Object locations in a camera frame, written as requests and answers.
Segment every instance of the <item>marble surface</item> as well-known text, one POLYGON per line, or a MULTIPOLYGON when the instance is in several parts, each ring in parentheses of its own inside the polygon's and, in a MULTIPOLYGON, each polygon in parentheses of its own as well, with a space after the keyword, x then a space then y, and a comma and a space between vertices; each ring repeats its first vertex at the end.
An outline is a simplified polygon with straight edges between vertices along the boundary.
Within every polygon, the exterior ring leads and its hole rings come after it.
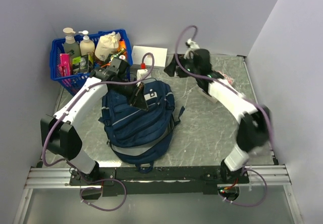
MULTIPOLYGON (((252 88, 241 57, 211 55, 214 70, 220 70, 234 79, 233 86, 254 100, 252 88)), ((219 102, 213 103, 198 92, 195 79, 169 77, 162 69, 154 69, 152 76, 171 86, 176 101, 174 117, 177 118, 181 106, 186 110, 181 123, 176 127, 168 152, 155 162, 155 166, 201 166, 219 165, 235 144, 237 123, 230 112, 219 102)), ((62 108, 72 96, 63 91, 59 108, 62 108)), ((101 116, 101 102, 88 113, 78 130, 83 140, 83 149, 97 160, 101 167, 132 166, 120 161, 107 146, 107 136, 101 116)), ((58 159, 50 152, 47 161, 58 159)), ((261 156, 253 157, 248 164, 273 164, 269 146, 261 156)), ((63 162, 55 167, 67 167, 63 162)))

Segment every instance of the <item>red wire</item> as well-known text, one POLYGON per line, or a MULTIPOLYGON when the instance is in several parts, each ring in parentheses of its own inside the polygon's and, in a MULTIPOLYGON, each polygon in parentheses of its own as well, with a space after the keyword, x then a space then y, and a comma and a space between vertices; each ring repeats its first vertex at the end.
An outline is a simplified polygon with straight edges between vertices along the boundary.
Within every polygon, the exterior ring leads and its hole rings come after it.
POLYGON ((233 188, 236 184, 238 183, 238 178, 234 181, 232 186, 226 187, 225 190, 230 190, 231 188, 233 188))

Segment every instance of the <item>spray bottle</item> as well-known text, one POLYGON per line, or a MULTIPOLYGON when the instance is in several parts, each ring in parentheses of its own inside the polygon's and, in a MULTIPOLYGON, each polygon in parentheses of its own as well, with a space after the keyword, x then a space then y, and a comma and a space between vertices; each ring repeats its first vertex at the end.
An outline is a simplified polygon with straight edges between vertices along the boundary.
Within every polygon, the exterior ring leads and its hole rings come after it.
POLYGON ((79 44, 74 39, 75 31, 70 28, 64 28, 63 32, 65 33, 65 43, 63 45, 64 52, 70 55, 70 60, 81 56, 81 50, 79 44))
POLYGON ((95 51, 95 45, 94 42, 90 40, 88 34, 88 31, 79 31, 79 33, 82 33, 84 35, 83 41, 80 42, 80 49, 81 49, 81 55, 90 55, 93 57, 94 51, 95 51))

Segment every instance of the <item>black bracket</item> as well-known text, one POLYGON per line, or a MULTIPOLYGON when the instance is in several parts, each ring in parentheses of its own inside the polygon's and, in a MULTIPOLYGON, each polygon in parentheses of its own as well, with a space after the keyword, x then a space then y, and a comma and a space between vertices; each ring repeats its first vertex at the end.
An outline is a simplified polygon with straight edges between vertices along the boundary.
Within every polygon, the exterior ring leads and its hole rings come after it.
MULTIPOLYGON (((220 166, 178 166, 154 167, 146 174, 138 172, 135 167, 101 167, 99 179, 120 180, 128 194, 168 194, 168 193, 203 193, 218 194, 218 184, 233 184, 237 177, 224 182, 220 175, 220 166)), ((238 177, 239 184, 249 183, 248 175, 238 177)), ((79 174, 72 171, 71 186, 89 185, 79 174)), ((122 195, 124 190, 119 183, 106 181, 103 184, 102 196, 122 195)))

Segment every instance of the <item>pink package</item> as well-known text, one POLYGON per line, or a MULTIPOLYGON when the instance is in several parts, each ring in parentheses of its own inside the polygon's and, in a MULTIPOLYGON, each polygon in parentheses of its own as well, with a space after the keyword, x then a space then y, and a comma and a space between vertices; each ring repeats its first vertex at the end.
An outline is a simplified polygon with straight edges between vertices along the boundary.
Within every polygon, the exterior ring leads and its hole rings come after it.
POLYGON ((71 75, 71 61, 70 55, 67 53, 61 53, 61 64, 59 65, 59 69, 62 69, 62 76, 70 76, 71 75))

